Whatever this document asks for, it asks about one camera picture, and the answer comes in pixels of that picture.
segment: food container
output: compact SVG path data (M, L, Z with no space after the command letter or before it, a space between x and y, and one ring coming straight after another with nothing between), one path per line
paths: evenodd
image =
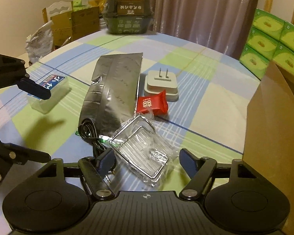
M243 49L240 62L259 79L262 79L265 75L269 65L268 59L263 57L248 45L245 45Z
M107 0L102 15L111 34L146 33L153 20L150 0Z

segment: white chair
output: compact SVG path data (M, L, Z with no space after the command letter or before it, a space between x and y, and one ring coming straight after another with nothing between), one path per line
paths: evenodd
M46 8L48 21L54 15L58 15L58 14L71 11L71 10L72 10L71 2L63 2L63 1L55 2Z

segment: table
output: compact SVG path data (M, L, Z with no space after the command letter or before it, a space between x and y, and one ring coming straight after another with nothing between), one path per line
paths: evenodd
M75 135L79 113L98 58L107 54L143 52L142 73L168 69L177 75L179 100L169 103L167 117L155 127L178 150L230 163L244 148L246 107L259 80L237 60L204 46L165 34L109 35L105 30L74 41L42 58L27 69L37 83L49 74L67 76L72 91L47 115L29 106L26 93L16 86L0 89L0 139L48 152L52 158L76 162L92 155L92 148ZM28 162L12 167L0 186L0 234L10 228L2 214L5 195L41 164ZM152 190L119 165L110 176L112 190ZM79 184L76 179L70 183ZM179 165L160 190L176 190L189 178Z

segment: silver foil bag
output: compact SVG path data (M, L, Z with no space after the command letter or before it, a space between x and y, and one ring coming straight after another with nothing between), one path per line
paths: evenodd
M111 137L136 112L143 53L101 56L82 106L79 124L91 118L97 133Z

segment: black cable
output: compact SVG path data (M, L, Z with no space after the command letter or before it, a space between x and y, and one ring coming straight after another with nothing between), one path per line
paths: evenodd
M78 127L79 135L93 146L93 156L97 158L107 148L100 142L95 123L91 118L85 118Z

